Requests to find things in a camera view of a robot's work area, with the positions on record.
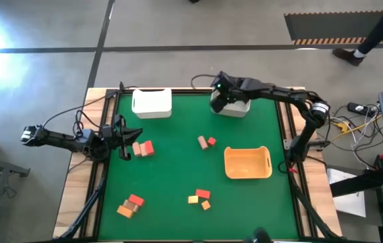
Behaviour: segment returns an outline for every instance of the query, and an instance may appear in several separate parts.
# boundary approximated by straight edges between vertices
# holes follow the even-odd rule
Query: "shoe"
[[[332,50],[332,54],[342,60],[347,61],[348,63],[354,65],[355,67],[359,66],[359,64],[364,60],[364,58],[358,58],[353,55],[355,51],[346,51],[344,49],[334,49]]]

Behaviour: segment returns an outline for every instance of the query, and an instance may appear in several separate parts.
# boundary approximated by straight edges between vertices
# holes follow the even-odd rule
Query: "gray floor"
[[[0,0],[0,48],[95,47],[106,7],[107,0]],[[105,46],[288,45],[283,14],[381,9],[383,0],[202,0],[194,5],[186,0],[118,0]],[[29,178],[10,179],[18,195],[0,202],[0,242],[52,236],[70,153],[24,147],[19,138],[24,126],[82,104],[93,57],[0,54],[0,158],[31,167]],[[192,76],[220,70],[279,86],[305,86],[328,100],[333,110],[349,101],[376,103],[383,91],[383,49],[373,50],[361,67],[335,59],[329,50],[103,53],[95,87],[116,87],[119,81],[189,86]],[[209,83],[196,80],[198,86]],[[70,132],[72,115],[54,119],[47,128]],[[336,135],[332,129],[330,137]],[[346,148],[350,143],[349,136],[337,140]],[[372,161],[378,153],[383,153],[383,145],[361,156]],[[330,165],[364,168],[352,153],[333,146],[324,151],[324,158]],[[352,240],[378,241],[376,195],[367,192],[366,201],[366,219],[339,213],[343,234]]]

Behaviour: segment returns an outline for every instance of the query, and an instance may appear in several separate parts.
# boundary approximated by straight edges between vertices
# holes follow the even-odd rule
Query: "orange plastic tray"
[[[231,179],[264,179],[272,174],[270,151],[265,147],[225,149],[226,176]]]

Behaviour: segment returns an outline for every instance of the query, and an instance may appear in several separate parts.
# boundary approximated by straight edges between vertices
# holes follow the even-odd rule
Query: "white paper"
[[[354,178],[356,176],[336,169],[327,169],[326,173],[328,174],[329,184]],[[365,217],[364,192],[338,196],[334,198],[334,204],[337,211]]]

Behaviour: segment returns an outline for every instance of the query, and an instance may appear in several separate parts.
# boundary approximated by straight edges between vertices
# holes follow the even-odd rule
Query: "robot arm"
[[[21,142],[26,146],[51,145],[67,149],[71,152],[81,152],[93,161],[106,159],[109,151],[120,148],[119,157],[130,160],[127,146],[131,146],[143,129],[130,129],[125,125],[122,115],[115,116],[115,124],[103,125],[99,134],[94,130],[83,129],[78,136],[52,132],[42,125],[27,126],[21,136]]]
[[[296,136],[287,151],[287,159],[290,162],[305,160],[308,153],[308,142],[316,128],[325,124],[330,106],[315,92],[306,90],[293,90],[290,88],[277,87],[274,84],[262,83],[253,78],[236,78],[220,72],[211,86],[219,95],[211,100],[211,107],[216,113],[220,112],[228,103],[252,99],[271,99],[294,104],[301,116],[305,119],[303,132]]]

